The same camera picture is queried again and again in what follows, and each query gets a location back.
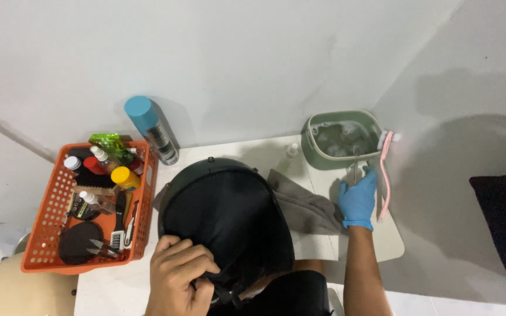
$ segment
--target soapy water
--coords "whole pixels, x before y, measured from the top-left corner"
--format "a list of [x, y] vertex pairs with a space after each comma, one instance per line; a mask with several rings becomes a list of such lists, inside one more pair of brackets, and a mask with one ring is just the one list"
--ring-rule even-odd
[[312, 124], [316, 145], [329, 156], [360, 156], [371, 152], [370, 134], [355, 121], [335, 121]]

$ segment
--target green plastic bucket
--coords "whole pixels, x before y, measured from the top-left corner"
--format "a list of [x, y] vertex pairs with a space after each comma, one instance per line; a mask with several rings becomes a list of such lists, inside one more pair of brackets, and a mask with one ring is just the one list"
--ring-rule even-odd
[[333, 170], [348, 168], [352, 165], [356, 156], [354, 154], [347, 154], [342, 157], [330, 156], [320, 148], [323, 143], [320, 141], [323, 134], [318, 135], [318, 129], [327, 126], [333, 126], [341, 122], [355, 122], [353, 126], [361, 126], [359, 134], [363, 134], [365, 153], [358, 156], [359, 161], [369, 160], [373, 157], [380, 155], [378, 150], [378, 140], [382, 133], [382, 127], [376, 121], [376, 118], [368, 111], [364, 110], [350, 110], [340, 112], [319, 113], [309, 118], [302, 129], [302, 150], [306, 161], [315, 169], [318, 170]]

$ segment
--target person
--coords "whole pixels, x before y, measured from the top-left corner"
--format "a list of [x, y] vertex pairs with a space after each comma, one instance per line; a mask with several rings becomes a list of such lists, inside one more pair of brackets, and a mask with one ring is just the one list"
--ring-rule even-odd
[[[340, 183], [338, 205], [348, 229], [343, 305], [347, 316], [393, 315], [382, 285], [370, 222], [375, 205], [376, 173], [367, 172], [348, 188]], [[150, 298], [146, 316], [330, 315], [321, 260], [297, 260], [293, 272], [260, 280], [240, 295], [243, 308], [210, 309], [214, 285], [200, 276], [219, 273], [212, 253], [177, 236], [163, 236], [150, 262]]]

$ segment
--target pink toothbrush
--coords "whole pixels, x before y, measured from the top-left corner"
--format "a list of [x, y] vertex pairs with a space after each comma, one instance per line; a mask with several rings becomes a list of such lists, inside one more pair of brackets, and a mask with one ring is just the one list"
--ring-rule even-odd
[[384, 200], [384, 204], [382, 205], [382, 210], [378, 214], [378, 220], [382, 220], [386, 217], [386, 213], [388, 211], [388, 205], [390, 204], [390, 179], [388, 179], [388, 175], [386, 173], [386, 168], [384, 167], [384, 160], [388, 155], [388, 149], [390, 149], [390, 143], [392, 141], [398, 142], [401, 138], [400, 134], [394, 134], [391, 130], [384, 130], [380, 135], [380, 139], [378, 140], [378, 150], [382, 149], [382, 155], [380, 156], [380, 169], [382, 169], [382, 175], [384, 176], [384, 183], [386, 183], [386, 199]]

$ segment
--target orange plastic basket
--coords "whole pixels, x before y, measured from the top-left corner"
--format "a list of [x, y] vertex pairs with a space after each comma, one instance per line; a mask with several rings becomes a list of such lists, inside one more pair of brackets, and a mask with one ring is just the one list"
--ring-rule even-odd
[[[71, 148], [91, 147], [90, 143], [70, 144], [60, 149], [60, 154], [54, 164], [44, 198], [40, 203], [37, 217], [34, 220], [29, 243], [26, 245], [25, 254], [23, 255], [23, 262], [21, 263], [21, 270], [23, 272], [79, 274], [96, 268], [124, 265], [131, 260], [138, 260], [144, 255], [144, 247], [147, 244], [148, 233], [150, 231], [151, 201], [153, 198], [152, 194], [155, 192], [156, 174], [158, 172], [157, 160], [151, 154], [147, 142], [127, 142], [125, 145], [127, 147], [140, 148], [146, 153], [144, 173], [140, 176], [141, 184], [136, 190], [132, 191], [133, 195], [128, 209], [129, 218], [134, 202], [139, 201], [134, 224], [132, 247], [131, 249], [123, 250], [123, 255], [126, 256], [126, 259], [116, 261], [95, 256], [85, 264], [66, 265], [60, 259], [60, 256], [58, 256], [58, 243], [61, 232], [82, 222], [73, 217], [66, 219], [65, 216], [73, 194], [75, 181], [73, 179], [73, 172], [64, 167], [64, 160], [67, 158], [67, 153]], [[93, 222], [101, 227], [104, 235], [103, 241], [110, 243], [110, 235], [116, 224], [115, 214], [101, 214], [96, 219], [93, 219]]]

